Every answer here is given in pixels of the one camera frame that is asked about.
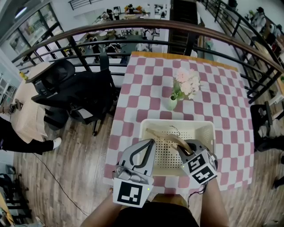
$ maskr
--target cable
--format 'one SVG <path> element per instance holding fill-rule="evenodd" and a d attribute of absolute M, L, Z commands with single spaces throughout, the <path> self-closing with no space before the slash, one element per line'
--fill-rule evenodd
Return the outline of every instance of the cable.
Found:
<path fill-rule="evenodd" d="M 85 211 L 83 211 L 80 207 L 78 207 L 72 199 L 70 199 L 70 197 L 66 194 L 66 192 L 64 191 L 64 189 L 62 188 L 61 184 L 58 182 L 58 180 L 55 178 L 55 176 L 52 174 L 52 172 L 49 170 L 49 168 L 47 167 L 47 165 L 37 156 L 35 155 L 38 160 L 40 160 L 42 162 L 42 164 L 45 165 L 45 167 L 47 168 L 47 170 L 50 172 L 50 174 L 53 176 L 53 178 L 56 180 L 56 182 L 59 184 L 61 190 L 63 191 L 63 193 L 67 196 L 67 198 L 87 217 L 88 215 L 85 214 Z"/>
<path fill-rule="evenodd" d="M 203 189 L 202 189 L 201 191 L 191 193 L 191 194 L 188 196 L 188 198 L 187 198 L 187 206 L 188 206 L 188 208 L 189 208 L 189 199 L 190 199 L 190 197 L 191 197 L 192 195 L 194 195 L 194 194 L 202 195 L 202 194 L 205 192 L 205 190 L 206 190 L 207 183 L 208 183 L 208 182 L 205 183 L 205 185 L 203 186 Z"/>

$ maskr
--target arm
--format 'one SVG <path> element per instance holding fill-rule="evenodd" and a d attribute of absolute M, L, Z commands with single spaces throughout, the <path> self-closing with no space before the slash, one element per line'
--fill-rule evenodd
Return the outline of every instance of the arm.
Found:
<path fill-rule="evenodd" d="M 202 196 L 200 227 L 228 227 L 225 210 L 216 178 L 210 180 Z"/>
<path fill-rule="evenodd" d="M 112 202 L 108 196 L 81 224 L 81 227 L 110 226 L 118 217 L 122 205 Z"/>

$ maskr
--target white sneaker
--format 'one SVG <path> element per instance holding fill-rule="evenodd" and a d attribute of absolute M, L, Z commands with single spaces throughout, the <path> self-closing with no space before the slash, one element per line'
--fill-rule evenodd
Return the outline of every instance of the white sneaker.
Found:
<path fill-rule="evenodd" d="M 61 142 L 62 142 L 62 139 L 60 137 L 58 137 L 55 140 L 53 140 L 53 150 L 55 148 L 58 148 L 60 146 Z"/>

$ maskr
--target table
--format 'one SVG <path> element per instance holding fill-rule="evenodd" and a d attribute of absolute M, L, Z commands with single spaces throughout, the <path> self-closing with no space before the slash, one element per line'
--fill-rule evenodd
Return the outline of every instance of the table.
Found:
<path fill-rule="evenodd" d="M 103 31 L 99 34 L 99 36 L 106 36 L 107 35 L 107 31 Z"/>
<path fill-rule="evenodd" d="M 199 72 L 201 91 L 194 100 L 179 101 L 174 111 L 168 111 L 164 103 L 180 66 Z M 254 143 L 246 96 L 234 67 L 183 55 L 132 52 L 110 133 L 104 183 L 113 184 L 112 172 L 123 151 L 139 141 L 141 121 L 152 118 L 213 122 L 220 189 L 250 184 Z M 154 176 L 152 192 L 185 194 L 192 190 L 196 191 L 196 186 L 188 176 Z"/>

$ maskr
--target wooden handrail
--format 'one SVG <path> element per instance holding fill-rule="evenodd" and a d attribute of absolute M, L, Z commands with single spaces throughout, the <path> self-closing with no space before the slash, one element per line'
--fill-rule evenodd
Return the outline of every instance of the wooden handrail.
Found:
<path fill-rule="evenodd" d="M 96 25 L 90 25 L 90 26 L 83 26 L 79 28 L 75 28 L 69 31 L 66 31 L 64 33 L 60 33 L 58 35 L 55 35 L 33 47 L 31 47 L 29 50 L 25 51 L 24 53 L 20 54 L 18 57 L 16 57 L 12 62 L 19 60 L 20 58 L 32 53 L 33 51 L 36 51 L 38 48 L 43 47 L 49 43 L 52 43 L 54 41 L 58 41 L 61 39 L 65 39 L 70 36 L 82 34 L 82 33 L 88 33 L 91 31 L 100 31 L 100 30 L 106 30 L 106 29 L 115 29 L 115 28 L 125 28 L 125 27 L 145 27 L 145 28 L 163 28 L 163 29 L 173 29 L 173 30 L 180 30 L 180 31 L 186 31 L 186 32 L 192 32 L 196 35 L 203 35 L 206 37 L 210 37 L 213 39 L 220 40 L 222 42 L 225 42 L 230 45 L 234 45 L 237 48 L 240 48 L 244 51 L 247 51 L 248 53 L 258 57 L 259 59 L 263 60 L 270 66 L 272 66 L 274 69 L 278 70 L 279 72 L 284 73 L 284 69 L 277 64 L 276 62 L 267 59 L 265 55 L 260 53 L 255 48 L 242 43 L 238 41 L 237 39 L 227 36 L 221 32 L 214 31 L 212 29 L 208 29 L 205 27 L 200 27 L 198 25 L 184 23 L 184 22 L 177 22 L 177 21 L 171 21 L 171 20 L 155 20 L 155 19 L 135 19 L 135 20 L 114 20 L 114 21 L 107 21 L 105 23 L 100 23 Z"/>

